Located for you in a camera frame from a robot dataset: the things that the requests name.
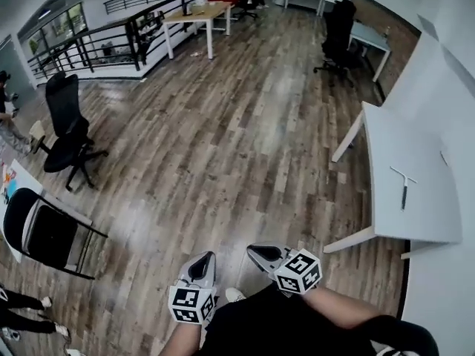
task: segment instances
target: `wooden desk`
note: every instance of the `wooden desk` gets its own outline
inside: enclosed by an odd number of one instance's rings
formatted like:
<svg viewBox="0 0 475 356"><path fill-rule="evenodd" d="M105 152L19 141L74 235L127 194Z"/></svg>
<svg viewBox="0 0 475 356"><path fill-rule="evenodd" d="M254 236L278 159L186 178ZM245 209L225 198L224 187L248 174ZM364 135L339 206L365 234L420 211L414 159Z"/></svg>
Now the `wooden desk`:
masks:
<svg viewBox="0 0 475 356"><path fill-rule="evenodd" d="M201 7L194 5L191 9L190 16L184 16L181 8L173 13L171 16L163 20L163 30L165 32L166 46L168 48L168 56L173 59L173 47L171 46L170 34L168 26L171 24L179 24L185 22L195 23L194 32L197 33L198 22L206 23L206 38L208 40L208 58L213 59L213 19L226 12L226 35L229 36L231 32L231 3L215 2L214 4L207 3Z"/></svg>
<svg viewBox="0 0 475 356"><path fill-rule="evenodd" d="M459 200L452 171L440 153L441 139L419 131L397 113L363 102L363 110L333 154L333 162L340 159L363 124L370 157L372 223L326 245L324 252L339 251L374 237L440 245L461 242ZM404 178L390 167L417 181L408 183L405 210L401 204Z"/></svg>

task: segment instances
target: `white sneaker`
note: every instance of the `white sneaker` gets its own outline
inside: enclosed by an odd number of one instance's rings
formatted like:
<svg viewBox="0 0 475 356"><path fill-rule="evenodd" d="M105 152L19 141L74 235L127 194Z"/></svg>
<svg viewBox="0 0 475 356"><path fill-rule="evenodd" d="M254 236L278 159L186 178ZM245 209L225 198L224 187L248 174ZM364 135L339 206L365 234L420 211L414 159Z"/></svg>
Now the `white sneaker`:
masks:
<svg viewBox="0 0 475 356"><path fill-rule="evenodd" d="M47 309L48 307L51 307L53 305L53 302L51 302L51 298L49 297L44 297L42 300L42 305L45 309Z"/></svg>
<svg viewBox="0 0 475 356"><path fill-rule="evenodd" d="M65 326L60 326L58 323L54 323L54 326L56 327L56 332L58 334L61 334L64 337L67 337L68 339L70 338L69 336L69 330Z"/></svg>
<svg viewBox="0 0 475 356"><path fill-rule="evenodd" d="M228 300L228 302L232 303L232 302L237 302L239 300L245 300L246 297L244 297L244 294L241 293L236 288L227 288L226 299Z"/></svg>

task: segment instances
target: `desk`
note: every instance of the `desk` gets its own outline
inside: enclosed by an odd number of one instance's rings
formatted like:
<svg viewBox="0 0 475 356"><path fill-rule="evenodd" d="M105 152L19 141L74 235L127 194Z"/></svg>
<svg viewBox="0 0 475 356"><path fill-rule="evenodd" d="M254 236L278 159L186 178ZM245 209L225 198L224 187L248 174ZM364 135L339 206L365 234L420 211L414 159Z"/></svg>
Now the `desk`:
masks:
<svg viewBox="0 0 475 356"><path fill-rule="evenodd" d="M88 219L84 215L81 215L78 212L75 212L71 207L68 205L64 204L57 198L55 198L53 195L49 194L33 176L28 173L20 164L19 162L14 159L12 162L11 166L4 165L4 170L2 173L3 176L3 185L7 185L5 183L5 174L9 174L12 177L12 180L15 181L14 187L11 187L11 190L9 190L9 193L12 194L15 190L18 190L19 188L29 188L32 191L35 191L38 195L41 195L44 197L48 202L51 204L55 205L57 208L63 210L64 212L70 214L72 217L78 219L81 223L84 223L86 225L92 225L92 220ZM4 197L0 197L0 231L3 234L3 219L5 216L5 212L7 211L7 205L5 204ZM22 261L22 254L18 252L17 250L13 249L10 244L8 244L8 247L10 248L13 256L15 257L16 261L21 262Z"/></svg>
<svg viewBox="0 0 475 356"><path fill-rule="evenodd" d="M197 32L196 23L206 23L206 38L208 40L208 58L213 59L213 19L226 12L226 35L229 36L231 31L231 3L215 2L214 4L206 4L203 6L194 5L191 8L192 14L184 16L180 8L177 12L163 20L163 30L165 32L166 46L168 48L168 56L173 59L173 47L171 46L170 35L168 33L168 26L171 24L179 24L185 22L195 23L194 32Z"/></svg>
<svg viewBox="0 0 475 356"><path fill-rule="evenodd" d="M362 125L370 156L372 225L326 245L324 252L339 251L377 236L438 244L461 242L456 187L440 154L441 139L418 131L388 109L363 102L363 110L333 154L333 162L340 159ZM404 211L404 178L390 166L417 181L409 182Z"/></svg>
<svg viewBox="0 0 475 356"><path fill-rule="evenodd" d="M324 12L325 8L325 0L317 0L317 5L313 4L315 0L294 0L291 1L290 4L293 5L300 5L301 7L312 8L317 11L317 16L321 16ZM287 5L289 5L289 0L285 0L284 7L287 9Z"/></svg>
<svg viewBox="0 0 475 356"><path fill-rule="evenodd" d="M381 36L372 27L367 27L360 22L353 22L348 47L350 47L351 42L354 39L384 51L383 59L379 63L378 70L376 70L373 77L373 82L376 82L383 71L383 67L386 64L389 55L391 54L391 49L387 44L386 38Z"/></svg>

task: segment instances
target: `black folding chair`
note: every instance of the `black folding chair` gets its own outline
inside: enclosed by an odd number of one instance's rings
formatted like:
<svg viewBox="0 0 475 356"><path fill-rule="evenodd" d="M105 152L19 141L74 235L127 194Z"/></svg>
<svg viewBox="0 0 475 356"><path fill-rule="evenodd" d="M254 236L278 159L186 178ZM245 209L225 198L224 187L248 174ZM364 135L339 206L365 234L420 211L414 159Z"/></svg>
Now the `black folding chair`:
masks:
<svg viewBox="0 0 475 356"><path fill-rule="evenodd" d="M88 229L75 269L66 268L78 226ZM82 267L93 234L107 238L90 225L60 210L29 188L19 188L10 198L4 217L4 235L12 248L40 263L94 280Z"/></svg>

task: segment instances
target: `black shirt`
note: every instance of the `black shirt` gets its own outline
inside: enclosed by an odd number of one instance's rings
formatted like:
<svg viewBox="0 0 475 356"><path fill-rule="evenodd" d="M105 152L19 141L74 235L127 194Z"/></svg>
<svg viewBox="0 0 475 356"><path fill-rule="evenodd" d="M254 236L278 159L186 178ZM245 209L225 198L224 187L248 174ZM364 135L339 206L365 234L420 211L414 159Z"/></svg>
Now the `black shirt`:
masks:
<svg viewBox="0 0 475 356"><path fill-rule="evenodd" d="M371 340L396 351L439 355L432 336L420 326L381 316L341 329L298 295L287 298L273 285L218 309L206 329L197 356L376 355Z"/></svg>

